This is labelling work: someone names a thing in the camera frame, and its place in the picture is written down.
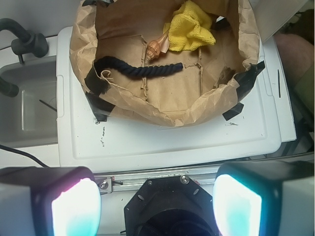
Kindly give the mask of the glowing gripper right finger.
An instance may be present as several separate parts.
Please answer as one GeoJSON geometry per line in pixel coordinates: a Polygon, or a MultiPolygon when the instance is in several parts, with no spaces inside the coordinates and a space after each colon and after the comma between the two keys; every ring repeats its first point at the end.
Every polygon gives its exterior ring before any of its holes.
{"type": "Polygon", "coordinates": [[[226,162],[216,175],[213,210],[223,236],[313,236],[314,164],[226,162]]]}

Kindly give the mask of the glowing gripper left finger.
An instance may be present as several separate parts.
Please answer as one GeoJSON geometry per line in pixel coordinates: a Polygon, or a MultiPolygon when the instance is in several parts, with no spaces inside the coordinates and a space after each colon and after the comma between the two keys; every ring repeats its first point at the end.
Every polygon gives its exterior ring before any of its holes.
{"type": "Polygon", "coordinates": [[[87,167],[0,171],[2,236],[95,236],[101,196],[87,167]]]}

